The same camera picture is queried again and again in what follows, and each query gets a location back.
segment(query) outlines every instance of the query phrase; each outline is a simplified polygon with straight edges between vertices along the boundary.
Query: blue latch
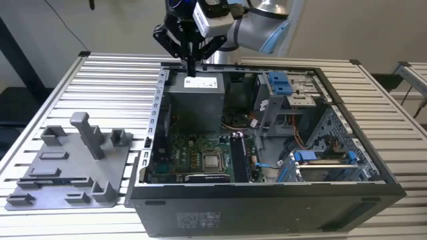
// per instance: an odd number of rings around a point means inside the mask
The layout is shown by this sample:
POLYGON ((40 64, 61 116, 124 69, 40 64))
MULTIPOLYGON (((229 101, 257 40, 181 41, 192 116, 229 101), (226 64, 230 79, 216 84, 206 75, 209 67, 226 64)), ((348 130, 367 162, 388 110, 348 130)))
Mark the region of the blue latch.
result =
POLYGON ((356 156, 353 151, 348 152, 348 158, 349 158, 349 163, 348 164, 355 164, 356 161, 357 161, 357 156, 356 156))
POLYGON ((317 160, 317 156, 313 151, 300 151, 299 154, 303 161, 317 160))
POLYGON ((268 82, 276 95, 292 95, 293 88, 289 83, 288 76, 284 72, 269 72, 268 73, 268 82))
POLYGON ((300 155, 300 153, 296 151, 296 152, 293 152, 293 158, 295 158, 295 161, 296 162, 299 162, 300 160, 303 160, 301 159, 301 155, 300 155))

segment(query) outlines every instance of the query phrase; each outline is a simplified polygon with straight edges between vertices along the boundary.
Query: motherboard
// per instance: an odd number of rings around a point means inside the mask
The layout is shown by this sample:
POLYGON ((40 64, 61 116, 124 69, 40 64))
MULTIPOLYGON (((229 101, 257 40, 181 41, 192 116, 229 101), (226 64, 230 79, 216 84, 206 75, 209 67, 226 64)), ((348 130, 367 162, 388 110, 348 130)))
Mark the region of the motherboard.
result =
POLYGON ((250 182, 261 182, 261 170, 256 168, 253 136, 242 137, 244 156, 240 159, 232 158, 230 138, 225 134, 172 134, 169 148, 165 150, 168 157, 164 161, 154 163, 149 182, 153 184, 200 183, 208 178, 209 183, 233 183, 236 171, 241 171, 233 168, 236 164, 246 166, 250 182))

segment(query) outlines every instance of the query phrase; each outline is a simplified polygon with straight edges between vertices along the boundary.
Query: workbench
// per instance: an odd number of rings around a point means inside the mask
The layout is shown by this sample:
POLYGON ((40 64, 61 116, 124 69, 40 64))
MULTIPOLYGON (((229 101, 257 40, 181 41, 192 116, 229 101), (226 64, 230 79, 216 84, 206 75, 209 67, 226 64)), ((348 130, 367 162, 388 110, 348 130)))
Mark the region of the workbench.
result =
POLYGON ((423 97, 427 98, 427 63, 401 61, 395 74, 399 74, 423 97))
MULTIPOLYGON (((124 207, 132 164, 144 147, 148 114, 160 62, 166 56, 92 53, 80 56, 0 161, 0 237, 13 240, 148 239, 132 208, 124 207), (73 112, 88 112, 102 132, 124 128, 133 134, 118 203, 112 208, 6 211, 6 196, 42 146, 48 125, 69 124, 73 112)), ((244 57, 244 65, 317 67, 393 172, 407 197, 348 234, 222 236, 213 239, 427 239, 427 133, 367 70, 355 61, 244 57)))

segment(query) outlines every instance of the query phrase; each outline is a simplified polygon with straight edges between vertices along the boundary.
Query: robotic arm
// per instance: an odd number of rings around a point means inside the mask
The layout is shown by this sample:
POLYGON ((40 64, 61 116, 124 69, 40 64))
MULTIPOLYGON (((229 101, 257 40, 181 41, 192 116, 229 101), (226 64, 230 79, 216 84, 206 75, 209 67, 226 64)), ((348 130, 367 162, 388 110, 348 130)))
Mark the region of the robotic arm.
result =
POLYGON ((196 62, 213 53, 212 58, 226 55, 238 46, 270 53, 285 33, 287 0, 261 0, 254 5, 248 0, 248 7, 226 0, 164 2, 164 23, 152 36, 170 56, 182 60, 189 77, 196 76, 196 62))

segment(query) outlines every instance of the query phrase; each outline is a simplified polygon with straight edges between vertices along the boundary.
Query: open computer tower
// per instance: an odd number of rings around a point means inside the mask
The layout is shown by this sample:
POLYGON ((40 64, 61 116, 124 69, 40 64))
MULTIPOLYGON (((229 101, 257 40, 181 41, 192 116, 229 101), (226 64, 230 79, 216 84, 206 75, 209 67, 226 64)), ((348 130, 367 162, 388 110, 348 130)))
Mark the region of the open computer tower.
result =
POLYGON ((319 68, 162 63, 146 131, 150 237, 347 232, 405 195, 319 68))

